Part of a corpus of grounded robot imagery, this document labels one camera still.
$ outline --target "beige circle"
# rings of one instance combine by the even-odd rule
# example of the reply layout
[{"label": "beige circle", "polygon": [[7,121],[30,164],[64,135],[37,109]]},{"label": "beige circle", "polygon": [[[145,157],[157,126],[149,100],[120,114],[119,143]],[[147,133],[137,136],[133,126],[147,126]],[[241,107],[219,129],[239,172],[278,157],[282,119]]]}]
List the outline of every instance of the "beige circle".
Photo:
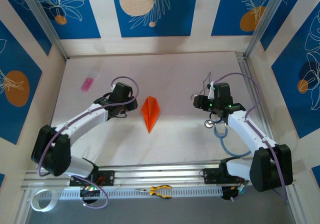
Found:
[{"label": "beige circle", "polygon": [[154,0],[119,0],[123,11],[131,16],[140,16],[148,13],[154,6]]},{"label": "beige circle", "polygon": [[149,26],[150,26],[151,28],[153,28],[153,27],[155,27],[155,24],[156,24],[155,22],[150,22],[150,23],[149,23]]}]

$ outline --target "wire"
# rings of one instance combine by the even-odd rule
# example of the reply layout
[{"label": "wire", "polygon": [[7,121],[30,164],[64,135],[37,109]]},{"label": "wire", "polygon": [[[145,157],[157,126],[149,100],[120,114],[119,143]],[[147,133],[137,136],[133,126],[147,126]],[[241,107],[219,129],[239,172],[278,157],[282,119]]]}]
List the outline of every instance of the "wire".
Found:
[{"label": "wire", "polygon": [[224,138],[225,138],[225,137],[227,136],[227,134],[228,134],[228,129],[226,128],[224,135],[221,135],[221,134],[219,134],[219,132],[217,131],[217,126],[215,125],[213,131],[214,131],[215,136],[220,139],[221,146],[222,146],[223,150],[224,150],[227,154],[229,154],[230,156],[235,157],[235,158],[242,158],[242,157],[245,157],[245,156],[247,156],[247,155],[249,155],[249,154],[251,153],[251,151],[248,151],[248,152],[246,152],[246,153],[244,153],[244,154],[239,154],[239,155],[238,155],[238,154],[234,154],[234,153],[230,152],[230,151],[226,148],[225,143],[224,143]]},{"label": "wire", "polygon": [[103,194],[105,194],[105,197],[106,197],[105,203],[104,203],[102,206],[99,206],[99,207],[93,207],[93,206],[91,206],[91,205],[88,205],[88,204],[85,202],[85,195],[84,195],[84,196],[81,198],[81,201],[82,201],[82,203],[83,203],[83,205],[84,205],[85,207],[88,207],[88,208],[91,208],[91,209],[101,209],[101,208],[104,208],[105,206],[108,205],[109,198],[108,198],[108,195],[107,195],[107,193],[105,192],[105,190],[102,189],[102,187],[100,187],[98,184],[96,184],[96,183],[88,180],[87,178],[83,178],[83,177],[80,177],[80,176],[77,176],[77,175],[73,175],[73,177],[78,178],[78,179],[80,179],[80,180],[82,180],[82,181],[84,181],[84,182],[86,182],[86,183],[89,183],[89,184],[92,185],[92,186],[95,186],[95,187],[98,188]]},{"label": "wire", "polygon": [[[132,78],[130,78],[130,77],[126,77],[126,76],[120,76],[120,77],[118,77],[118,78],[115,78],[112,82],[111,82],[111,86],[113,86],[113,84],[114,84],[114,82],[116,81],[116,80],[118,80],[118,79],[120,79],[120,78],[126,78],[126,79],[129,79],[129,80],[131,80],[134,84],[135,84],[135,86],[136,86],[136,96],[133,98],[133,99],[131,99],[130,101],[127,101],[127,102],[123,102],[123,103],[112,103],[112,104],[107,104],[107,105],[104,105],[104,106],[101,106],[101,107],[98,107],[98,108],[94,108],[94,109],[92,109],[90,112],[85,112],[85,113],[83,113],[83,114],[81,114],[80,116],[78,116],[78,117],[76,117],[75,119],[73,119],[72,121],[70,121],[69,123],[67,123],[63,128],[61,128],[59,131],[57,131],[57,133],[50,139],[50,141],[48,142],[48,144],[47,144],[47,146],[45,147],[45,149],[44,149],[44,151],[43,151],[43,153],[42,153],[42,156],[41,156],[41,158],[40,158],[40,160],[39,160],[39,164],[38,164],[38,167],[37,167],[37,169],[36,169],[36,172],[37,172],[37,174],[39,175],[39,176],[41,176],[41,177],[44,177],[44,176],[47,176],[47,175],[49,175],[50,173],[48,172],[48,173],[45,173],[45,174],[42,174],[41,173],[41,167],[42,167],[42,165],[43,165],[43,163],[44,163],[44,159],[45,159],[45,156],[46,156],[46,154],[47,154],[47,152],[48,152],[48,150],[49,150],[49,148],[51,147],[51,144],[56,140],[56,138],[64,131],[64,130],[66,130],[68,127],[70,127],[72,124],[74,124],[74,123],[76,123],[77,121],[79,121],[80,119],[82,119],[82,118],[84,118],[86,115],[88,115],[88,114],[91,114],[91,113],[93,113],[93,112],[96,112],[96,111],[98,111],[98,110],[100,110],[100,109],[103,109],[103,108],[109,108],[109,107],[116,107],[116,106],[122,106],[122,105],[127,105],[127,104],[130,104],[130,103],[132,103],[132,102],[134,102],[136,99],[137,99],[137,97],[138,97],[138,95],[139,95],[139,86],[138,86],[138,84],[132,79]],[[89,181],[88,179],[85,179],[85,178],[80,178],[81,180],[84,180],[85,182],[88,182],[88,183],[90,183],[91,185],[92,185],[92,183],[91,183],[91,181]],[[97,188],[99,188],[103,193],[105,193],[105,191],[101,188],[101,187],[99,187],[98,185],[96,185],[96,184],[93,184],[95,187],[97,187]]]},{"label": "wire", "polygon": [[273,150],[273,148],[271,147],[270,143],[267,141],[267,140],[264,140],[264,136],[259,132],[259,130],[257,128],[255,128],[255,126],[249,121],[247,120],[247,117],[249,115],[249,113],[254,110],[260,103],[261,101],[261,90],[260,90],[260,87],[258,86],[258,84],[254,81],[253,78],[251,78],[250,76],[248,75],[245,75],[243,73],[229,73],[229,74],[226,74],[224,76],[222,76],[221,78],[219,78],[217,81],[215,81],[215,83],[218,83],[219,81],[221,81],[222,79],[230,76],[230,75],[241,75],[243,77],[246,77],[248,78],[249,80],[252,81],[252,83],[255,85],[256,89],[257,89],[257,92],[258,92],[258,100],[257,102],[255,103],[255,105],[250,108],[247,113],[245,114],[245,120],[246,122],[248,123],[248,125],[251,127],[251,129],[261,138],[261,140],[267,145],[267,147],[270,149],[271,151],[271,154],[272,154],[272,157],[274,159],[274,162],[275,162],[275,165],[276,165],[276,169],[278,171],[278,174],[279,174],[279,178],[280,178],[280,182],[281,182],[281,185],[282,185],[282,189],[283,189],[283,195],[281,195],[282,199],[284,201],[286,201],[288,199],[288,194],[287,194],[287,190],[286,190],[286,184],[285,184],[285,180],[284,180],[284,176],[282,174],[282,171],[281,171],[281,167],[280,167],[280,163],[279,163],[279,160],[277,158],[277,155],[275,153],[275,151]]}]

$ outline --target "metal frame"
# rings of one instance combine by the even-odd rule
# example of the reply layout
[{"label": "metal frame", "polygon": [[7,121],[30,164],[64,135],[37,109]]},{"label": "metal frame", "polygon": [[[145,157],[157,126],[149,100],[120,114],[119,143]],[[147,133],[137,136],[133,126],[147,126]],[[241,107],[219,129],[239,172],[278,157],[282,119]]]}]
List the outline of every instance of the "metal frame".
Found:
[{"label": "metal frame", "polygon": [[38,23],[42,27],[43,31],[47,35],[50,42],[57,48],[59,54],[67,60],[69,57],[61,44],[60,38],[56,33],[55,28],[53,27],[52,23],[50,22],[48,16],[46,15],[44,9],[42,8],[39,0],[25,0],[27,5],[29,6],[31,12],[36,17]]},{"label": "metal frame", "polygon": [[252,34],[252,38],[247,49],[244,52],[244,58],[247,59],[252,54],[254,48],[262,38],[264,32],[266,31],[271,19],[273,18],[276,10],[278,9],[282,0],[270,0],[267,4],[265,11],[256,26],[254,33]]}]

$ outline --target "pink eraser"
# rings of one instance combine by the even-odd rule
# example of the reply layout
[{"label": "pink eraser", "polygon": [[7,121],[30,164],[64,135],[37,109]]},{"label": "pink eraser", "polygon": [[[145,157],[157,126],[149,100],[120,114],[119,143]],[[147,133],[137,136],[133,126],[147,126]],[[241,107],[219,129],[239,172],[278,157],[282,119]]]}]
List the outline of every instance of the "pink eraser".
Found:
[{"label": "pink eraser", "polygon": [[89,88],[91,87],[92,83],[94,82],[94,79],[93,78],[86,78],[82,87],[81,87],[81,90],[83,92],[87,92],[89,90]]}]

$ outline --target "blue cable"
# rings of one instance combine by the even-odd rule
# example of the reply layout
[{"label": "blue cable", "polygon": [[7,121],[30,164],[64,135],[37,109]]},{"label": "blue cable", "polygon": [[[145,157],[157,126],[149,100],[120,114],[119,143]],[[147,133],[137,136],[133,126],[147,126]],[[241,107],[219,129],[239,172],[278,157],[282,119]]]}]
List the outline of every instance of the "blue cable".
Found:
[{"label": "blue cable", "polygon": [[214,130],[215,136],[220,139],[221,146],[222,146],[223,150],[224,150],[227,154],[229,154],[230,156],[235,157],[235,158],[242,158],[242,157],[247,156],[247,155],[249,155],[249,154],[251,153],[251,151],[248,151],[248,152],[246,152],[246,153],[244,153],[244,154],[241,154],[241,155],[237,155],[237,154],[231,153],[231,152],[226,148],[226,146],[225,146],[225,144],[224,144],[224,138],[225,138],[225,137],[227,136],[227,134],[228,134],[228,129],[227,129],[227,128],[225,129],[225,132],[224,132],[223,135],[220,135],[220,134],[218,133],[218,131],[217,131],[217,126],[216,126],[216,125],[214,126],[214,129],[213,129],[213,130]]}]

